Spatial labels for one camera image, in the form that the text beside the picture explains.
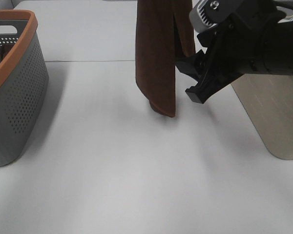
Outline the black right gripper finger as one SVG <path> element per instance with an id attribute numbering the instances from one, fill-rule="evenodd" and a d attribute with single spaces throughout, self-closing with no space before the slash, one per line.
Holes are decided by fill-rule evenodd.
<path id="1" fill-rule="evenodd" d="M 199 82 L 205 67 L 205 53 L 203 50 L 189 57 L 180 58 L 175 66 L 182 74 L 185 74 Z"/>
<path id="2" fill-rule="evenodd" d="M 203 75 L 186 72 L 185 75 L 193 78 L 198 83 L 186 89 L 191 101 L 204 104 L 211 96 L 225 88 L 237 79 L 236 72 L 208 71 Z"/>

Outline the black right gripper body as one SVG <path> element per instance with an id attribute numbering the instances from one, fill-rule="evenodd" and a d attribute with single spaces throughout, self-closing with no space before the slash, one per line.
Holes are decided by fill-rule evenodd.
<path id="1" fill-rule="evenodd" d="M 255 46 L 275 11 L 233 10 L 220 13 L 222 20 L 201 30 L 197 38 L 207 48 L 200 60 L 200 82 L 223 79 L 232 82 L 241 76 L 235 66 L 254 57 Z"/>

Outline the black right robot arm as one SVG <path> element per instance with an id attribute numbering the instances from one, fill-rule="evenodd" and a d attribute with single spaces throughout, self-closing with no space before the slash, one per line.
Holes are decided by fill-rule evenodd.
<path id="1" fill-rule="evenodd" d="M 293 0 L 201 0 L 189 14 L 202 50 L 176 62 L 196 103 L 245 74 L 293 76 Z"/>

